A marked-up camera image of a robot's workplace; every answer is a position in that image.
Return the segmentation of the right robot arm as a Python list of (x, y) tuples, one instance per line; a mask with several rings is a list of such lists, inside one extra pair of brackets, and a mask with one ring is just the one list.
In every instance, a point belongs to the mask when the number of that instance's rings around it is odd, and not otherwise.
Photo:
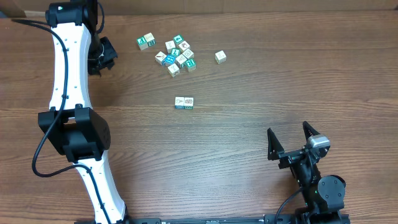
[[(303, 122), (306, 144), (302, 148), (286, 152), (271, 129), (267, 130), (267, 159), (279, 161), (279, 168), (289, 168), (299, 189), (287, 198), (274, 215), (266, 215), (265, 221), (273, 223), (349, 223), (348, 215), (340, 213), (345, 207), (346, 182), (338, 175), (322, 177), (317, 163), (330, 149), (330, 140)], [(305, 206), (290, 215), (282, 215), (286, 204), (302, 194)]]

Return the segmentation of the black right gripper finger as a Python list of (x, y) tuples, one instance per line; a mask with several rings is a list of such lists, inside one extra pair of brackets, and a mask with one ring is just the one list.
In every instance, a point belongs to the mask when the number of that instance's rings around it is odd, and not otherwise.
[(267, 130), (267, 138), (268, 138), (268, 153), (267, 158), (269, 161), (274, 161), (279, 159), (279, 155), (283, 154), (284, 148), (276, 137), (275, 133), (271, 128)]
[(317, 136), (320, 133), (316, 131), (307, 121), (303, 122), (303, 131), (305, 134), (305, 139), (308, 141), (308, 139), (312, 136)]

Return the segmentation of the lone plain wooden block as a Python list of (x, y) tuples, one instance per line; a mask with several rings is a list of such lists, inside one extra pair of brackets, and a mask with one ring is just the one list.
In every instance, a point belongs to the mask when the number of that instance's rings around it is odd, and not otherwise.
[(217, 64), (221, 64), (226, 61), (226, 54), (223, 50), (220, 50), (219, 52), (215, 53), (215, 60)]

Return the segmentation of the wooden block green edge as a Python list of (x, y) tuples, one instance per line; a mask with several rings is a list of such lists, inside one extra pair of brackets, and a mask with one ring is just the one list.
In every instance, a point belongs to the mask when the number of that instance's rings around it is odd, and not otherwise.
[(192, 110), (193, 109), (193, 103), (194, 103), (194, 98), (192, 98), (192, 97), (185, 97), (184, 98), (184, 108), (186, 110)]

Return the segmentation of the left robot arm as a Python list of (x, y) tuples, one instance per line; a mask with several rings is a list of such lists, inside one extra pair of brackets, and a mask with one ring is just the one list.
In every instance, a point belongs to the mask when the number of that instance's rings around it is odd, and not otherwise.
[(38, 124), (80, 174), (95, 211), (93, 223), (128, 223), (109, 165), (109, 126), (93, 110), (88, 91), (88, 77), (111, 69), (118, 56), (109, 39), (99, 37), (102, 10), (98, 1), (68, 1), (51, 3), (46, 11), (55, 72), (49, 110), (38, 114)]

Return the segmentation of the wooden block blue edge lowest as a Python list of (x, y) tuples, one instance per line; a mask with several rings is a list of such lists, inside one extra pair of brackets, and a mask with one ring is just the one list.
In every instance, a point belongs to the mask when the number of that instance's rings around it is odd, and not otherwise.
[(184, 102), (185, 98), (181, 96), (176, 96), (175, 97), (175, 108), (176, 109), (184, 109)]

